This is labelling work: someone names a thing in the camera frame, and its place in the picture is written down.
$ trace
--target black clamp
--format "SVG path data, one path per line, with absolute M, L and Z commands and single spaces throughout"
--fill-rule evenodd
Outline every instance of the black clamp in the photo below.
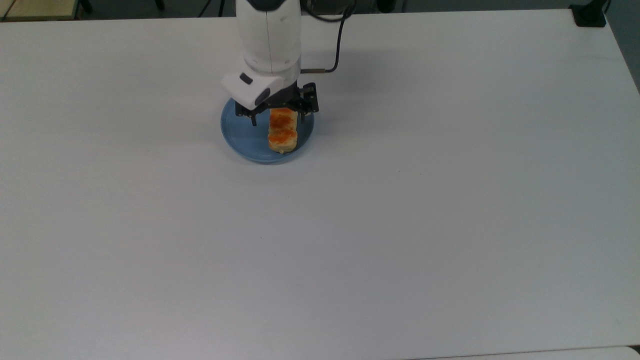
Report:
M 300 113 L 300 122 L 305 123 L 305 115 L 318 112 L 318 98 L 316 84 L 309 83 L 298 88 L 298 82 L 282 89 L 273 96 L 260 103 L 255 109 L 248 110 L 236 102 L 236 115 L 251 119 L 251 125 L 256 126 L 255 116 L 267 109 L 289 108 Z

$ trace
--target orange topping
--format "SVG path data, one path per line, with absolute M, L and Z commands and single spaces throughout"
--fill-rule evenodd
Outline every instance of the orange topping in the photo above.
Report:
M 269 141 L 272 143 L 285 143 L 295 138 L 298 134 L 293 130 L 282 130 L 272 135 L 269 135 Z
M 284 129 L 290 127 L 292 120 L 290 117 L 286 115 L 276 115 L 271 114 L 271 118 L 269 119 L 269 126 L 273 130 Z

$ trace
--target floor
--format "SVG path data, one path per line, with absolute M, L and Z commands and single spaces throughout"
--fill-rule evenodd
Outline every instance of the floor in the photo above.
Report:
M 82 19 L 147 19 L 157 17 L 196 17 L 207 0 L 164 0 L 160 11 L 153 0 L 90 0 L 93 13 L 81 13 Z M 221 0 L 211 0 L 203 17 L 217 17 Z M 566 9 L 572 3 L 588 0 L 408 0 L 407 12 L 445 12 L 470 10 Z M 394 12 L 400 12 L 400 3 Z M 226 0 L 223 16 L 235 15 L 235 1 Z M 358 13 L 375 12 L 374 0 L 360 0 Z M 607 18 L 640 89 L 640 0 L 612 0 Z

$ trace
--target toast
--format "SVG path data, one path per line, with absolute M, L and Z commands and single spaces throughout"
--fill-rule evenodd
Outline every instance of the toast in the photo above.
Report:
M 293 151 L 298 144 L 298 113 L 287 109 L 272 109 L 269 116 L 269 148 L 280 154 Z

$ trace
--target black cable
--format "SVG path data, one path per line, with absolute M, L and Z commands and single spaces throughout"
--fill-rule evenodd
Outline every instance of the black cable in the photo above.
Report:
M 15 4 L 15 0 L 13 0 L 13 2 L 11 3 L 11 5 L 9 5 L 9 7 L 6 9 L 6 12 L 4 13 L 4 15 L 2 16 L 2 21 L 4 21 L 6 19 L 6 16 L 9 15 L 9 12 L 11 11 L 11 8 L 13 8 L 13 4 Z
M 207 0 L 207 3 L 204 4 L 204 7 L 202 8 L 202 11 L 198 15 L 198 17 L 202 17 L 202 14 L 204 14 L 204 11 L 209 7 L 209 4 L 211 4 L 211 0 Z
M 225 0 L 220 0 L 220 9 L 218 9 L 218 17 L 222 17 L 222 10 L 225 9 Z
M 348 19 L 356 10 L 357 0 L 353 2 L 353 5 L 346 8 L 344 13 L 342 13 L 342 18 L 340 19 L 340 28 L 338 29 L 338 41 L 335 46 L 335 63 L 333 67 L 326 69 L 302 69 L 300 70 L 300 74 L 326 74 L 327 72 L 334 72 L 335 69 L 338 68 L 338 61 L 340 61 L 340 41 L 342 40 L 342 27 L 344 26 L 344 21 Z

